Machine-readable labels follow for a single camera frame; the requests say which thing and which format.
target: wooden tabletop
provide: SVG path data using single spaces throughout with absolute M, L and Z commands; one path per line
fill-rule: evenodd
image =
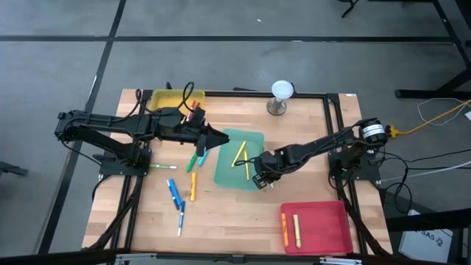
M 345 126 L 361 119 L 355 94 L 339 94 Z M 234 128 L 261 132 L 264 149 L 273 150 L 295 140 L 299 144 L 327 135 L 321 99 L 290 99 L 282 116 L 266 111 L 266 98 L 212 97 L 205 99 L 206 119 L 217 130 Z M 117 116 L 124 116 L 135 104 L 134 90 L 124 89 Z M 334 128 L 335 111 L 331 106 Z M 112 134 L 118 141 L 130 142 L 126 135 Z M 150 169 L 144 178 L 132 239 L 133 251 L 284 254 L 280 204 L 283 202 L 321 202 L 337 200 L 327 183 L 327 155 L 311 158 L 300 170 L 277 181 L 274 188 L 242 191 L 214 183 L 219 147 L 212 149 L 197 173 L 196 201 L 190 201 L 191 174 L 186 166 L 195 147 L 169 141 L 151 141 L 152 163 L 178 166 L 177 170 Z M 166 180 L 174 178 L 180 196 L 186 201 L 181 237 L 177 236 L 180 212 L 171 200 Z M 122 176 L 111 177 L 97 189 L 88 220 L 83 247 L 92 245 L 111 223 L 123 184 Z M 356 181 L 361 217 L 385 250 L 392 252 L 389 234 L 377 190 L 369 182 Z M 358 242 L 351 220 L 355 252 Z M 127 218 L 123 222 L 118 246 L 124 245 Z

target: gray floor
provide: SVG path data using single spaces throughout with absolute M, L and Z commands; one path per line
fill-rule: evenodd
M 442 1 L 460 38 L 471 32 L 454 1 Z M 118 0 L 0 0 L 0 35 L 107 35 Z M 431 4 L 360 1 L 348 18 L 333 0 L 129 0 L 118 35 L 445 35 Z M 30 170 L 0 179 L 0 256 L 34 251 L 67 151 L 54 139 L 57 113 L 82 109 L 103 43 L 0 43 L 0 160 Z M 162 88 L 166 81 L 198 89 L 235 86 L 267 91 L 280 79 L 303 92 L 356 93 L 364 117 L 407 130 L 421 123 L 418 100 L 398 100 L 398 88 L 434 89 L 464 69 L 452 46 L 342 43 L 115 43 L 95 113 L 114 114 L 122 88 Z M 455 102 L 431 102 L 426 118 Z M 471 146 L 470 121 L 459 115 L 387 146 L 407 159 Z M 84 152 L 97 152 L 84 146 Z M 417 166 L 456 165 L 456 155 Z M 387 162 L 383 179 L 399 177 Z M 78 250 L 91 207 L 97 168 L 79 159 L 52 251 Z M 471 207 L 466 171 L 408 181 L 414 201 L 435 211 Z

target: translucent green tray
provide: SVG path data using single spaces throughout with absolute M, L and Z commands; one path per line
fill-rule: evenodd
M 265 136 L 260 132 L 247 132 L 243 130 L 226 129 L 224 133 L 229 135 L 229 143 L 223 144 L 219 151 L 214 182 L 225 188 L 238 188 L 246 191 L 256 191 L 257 186 L 253 183 L 252 177 L 255 176 L 255 168 L 249 163 L 249 180 L 245 173 L 245 165 L 232 166 L 237 151 L 241 148 L 244 140 L 247 140 L 244 149 L 247 151 L 247 157 L 253 158 L 263 151 Z M 244 159 L 244 152 L 237 160 Z

